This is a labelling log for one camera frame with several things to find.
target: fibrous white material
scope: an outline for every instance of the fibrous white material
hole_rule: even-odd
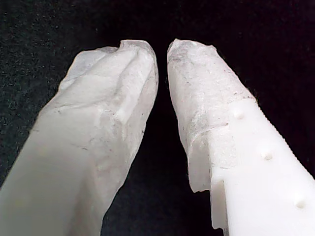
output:
[[[144,41],[81,52],[2,186],[0,235],[100,235],[157,88],[156,56]]]
[[[315,181],[215,47],[175,40],[168,79],[194,192],[229,236],[314,236]]]

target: white tissue paper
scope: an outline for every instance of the white tissue paper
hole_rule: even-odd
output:
[[[151,46],[79,53],[0,191],[1,236],[99,236],[158,89]]]

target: black fabric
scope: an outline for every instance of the black fabric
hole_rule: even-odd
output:
[[[193,194],[167,85],[175,39],[213,44],[315,176],[314,0],[0,0],[0,185],[75,55],[122,39],[156,52],[159,91],[102,235],[222,235]]]

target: white plastic part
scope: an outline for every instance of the white plastic part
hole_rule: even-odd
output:
[[[175,40],[168,79],[194,192],[229,236],[314,236],[315,181],[215,47]]]
[[[158,88],[144,41],[81,52],[0,191],[1,236],[99,236]]]

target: black background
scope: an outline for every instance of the black background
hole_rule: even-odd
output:
[[[314,7],[314,0],[0,0],[0,185],[75,55],[143,39],[157,55],[158,96],[102,235],[221,236],[211,227],[209,192],[189,187],[168,45],[175,38],[215,45],[315,176]]]

